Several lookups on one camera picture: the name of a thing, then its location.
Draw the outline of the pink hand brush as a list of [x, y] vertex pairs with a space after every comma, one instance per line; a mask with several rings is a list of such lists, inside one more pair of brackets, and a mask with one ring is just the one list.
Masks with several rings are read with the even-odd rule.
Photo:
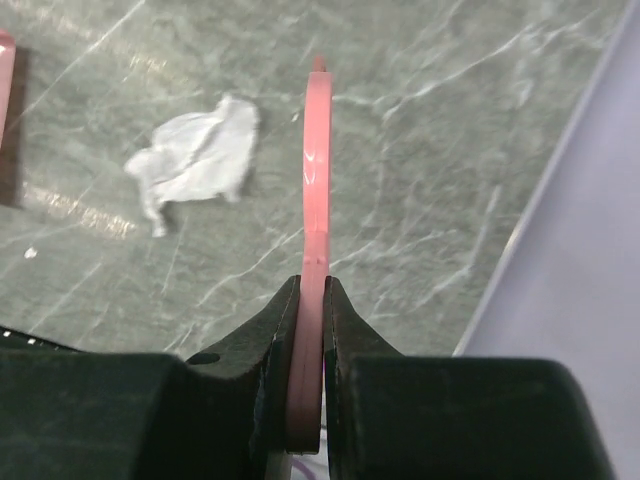
[[319, 450], [323, 298], [329, 275], [332, 75], [323, 57], [308, 78], [303, 122], [303, 260], [286, 403], [286, 448]]

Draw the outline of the paper scrap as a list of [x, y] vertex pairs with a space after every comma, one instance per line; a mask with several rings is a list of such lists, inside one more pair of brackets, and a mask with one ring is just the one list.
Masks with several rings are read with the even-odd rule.
[[154, 238], [167, 234], [168, 202], [241, 199], [259, 124], [253, 102], [225, 94], [214, 110], [182, 114], [153, 130], [150, 145], [127, 160], [124, 171], [138, 183]]

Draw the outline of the pink dustpan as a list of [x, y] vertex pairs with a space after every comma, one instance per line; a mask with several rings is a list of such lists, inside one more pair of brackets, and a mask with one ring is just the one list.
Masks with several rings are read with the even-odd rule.
[[10, 99], [16, 44], [6, 31], [0, 30], [0, 141], [3, 141], [8, 105]]

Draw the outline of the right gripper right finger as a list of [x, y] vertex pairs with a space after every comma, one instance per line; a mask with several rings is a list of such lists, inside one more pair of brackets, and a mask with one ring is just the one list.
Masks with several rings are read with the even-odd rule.
[[611, 479], [586, 398], [558, 362], [400, 353], [341, 282], [323, 299], [334, 479]]

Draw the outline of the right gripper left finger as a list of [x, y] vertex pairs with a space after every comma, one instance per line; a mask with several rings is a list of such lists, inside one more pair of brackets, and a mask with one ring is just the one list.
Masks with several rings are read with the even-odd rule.
[[285, 396], [300, 280], [180, 359], [95, 353], [3, 328], [5, 479], [287, 479]]

